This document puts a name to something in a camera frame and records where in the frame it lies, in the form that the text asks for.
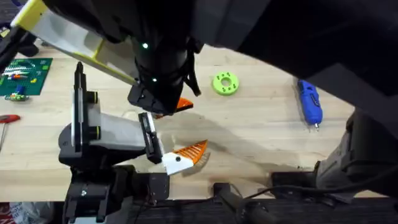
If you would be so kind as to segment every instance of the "white part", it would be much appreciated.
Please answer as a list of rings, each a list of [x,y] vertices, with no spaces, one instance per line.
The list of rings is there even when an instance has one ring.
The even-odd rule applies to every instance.
[[[152,114],[151,113],[147,112],[147,115],[148,115],[148,122],[149,122],[150,131],[152,133],[154,133],[156,131],[154,119],[152,118]]]
[[[18,26],[17,21],[24,15],[22,12],[32,3],[33,1],[29,1],[14,18],[11,23],[13,27]],[[138,76],[138,71],[135,63],[131,63],[135,56],[131,50],[130,38],[119,44],[112,44],[94,32],[53,13],[50,9],[45,10],[39,21],[28,31],[62,52],[115,78],[129,84],[135,83],[133,77]]]
[[[101,113],[100,102],[88,105],[89,126],[101,127],[101,139],[90,144],[108,149],[142,150],[145,148],[141,124],[126,118]]]
[[[163,155],[162,162],[166,168],[167,175],[172,175],[177,172],[193,167],[193,161],[186,157],[180,156],[174,152],[168,152]]]

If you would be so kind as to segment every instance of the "orange part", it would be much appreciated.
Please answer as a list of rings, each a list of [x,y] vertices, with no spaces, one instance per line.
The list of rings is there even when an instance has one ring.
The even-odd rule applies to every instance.
[[[190,100],[180,97],[180,100],[177,103],[177,109],[183,108],[184,106],[191,106],[193,103]]]
[[[193,103],[190,100],[180,97],[180,99],[178,100],[177,109],[175,109],[175,112],[180,112],[180,111],[187,110],[190,108],[193,108]],[[155,113],[153,113],[152,116],[155,119],[160,119],[160,118],[164,117],[164,115],[162,115],[162,114],[155,114]]]
[[[192,146],[188,146],[179,150],[174,151],[174,153],[191,159],[193,164],[196,164],[202,157],[203,153],[207,148],[207,140],[198,142]]]

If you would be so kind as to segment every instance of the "cable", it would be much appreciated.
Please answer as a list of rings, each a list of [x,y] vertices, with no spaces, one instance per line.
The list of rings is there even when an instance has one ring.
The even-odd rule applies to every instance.
[[[280,186],[275,186],[275,187],[270,187],[268,189],[264,189],[258,193],[252,194],[250,196],[247,196],[245,199],[249,198],[254,198],[259,195],[262,195],[268,191],[271,190],[298,190],[301,192],[308,192],[308,193],[315,193],[315,194],[335,194],[335,193],[342,193],[342,192],[350,192],[350,191],[355,191],[355,190],[364,190],[366,189],[366,186],[369,184],[372,184],[373,182],[379,181],[385,177],[388,177],[389,175],[395,173],[398,171],[398,166],[394,166],[385,172],[375,176],[371,177],[367,180],[364,180],[362,182],[356,183],[356,184],[350,184],[347,186],[343,187],[337,187],[334,189],[316,189],[313,187],[299,187],[299,186],[294,186],[294,185],[280,185]]]
[[[175,204],[175,205],[144,205],[144,206],[147,207],[147,208],[172,208],[172,207],[177,207],[177,206],[186,206],[186,205],[205,203],[205,202],[212,201],[213,199],[214,199],[214,197],[210,197],[210,198],[204,199],[204,200],[197,200],[197,201],[186,202],[186,203],[178,203],[178,204]]]
[[[145,201],[142,202],[141,206],[140,206],[139,209],[138,209],[136,218],[134,219],[134,224],[137,223],[138,217],[139,217],[139,215],[141,214],[141,210],[142,210],[142,208],[144,207],[144,204],[145,204]]]

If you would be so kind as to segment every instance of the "green ring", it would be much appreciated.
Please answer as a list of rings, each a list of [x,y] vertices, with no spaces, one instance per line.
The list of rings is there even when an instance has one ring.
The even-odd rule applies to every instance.
[[[229,80],[229,86],[224,86],[222,84],[221,81],[224,79]],[[239,80],[237,76],[231,72],[219,72],[213,79],[213,88],[220,95],[232,95],[239,88]]]

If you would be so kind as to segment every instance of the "wooden table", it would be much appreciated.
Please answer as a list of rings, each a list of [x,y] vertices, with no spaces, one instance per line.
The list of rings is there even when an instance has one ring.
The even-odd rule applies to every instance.
[[[77,61],[46,48],[37,57],[53,57],[42,94],[25,103],[0,100],[0,114],[19,114],[8,126],[0,152],[0,202],[64,200],[68,167],[58,161],[58,135],[70,122],[72,78]],[[216,94],[212,78],[221,71],[239,77],[232,96]],[[197,55],[202,95],[186,86],[182,96],[194,109],[155,122],[166,151],[208,139],[201,165],[171,178],[170,198],[206,198],[214,182],[231,182],[243,195],[263,188],[274,171],[312,170],[340,142],[349,104],[318,90],[324,119],[320,131],[303,121],[294,78],[266,63],[225,49],[205,47]],[[96,90],[101,110],[137,119],[140,108],[127,101],[130,86],[85,66],[88,88]],[[126,163],[140,171],[162,170],[145,156]]]

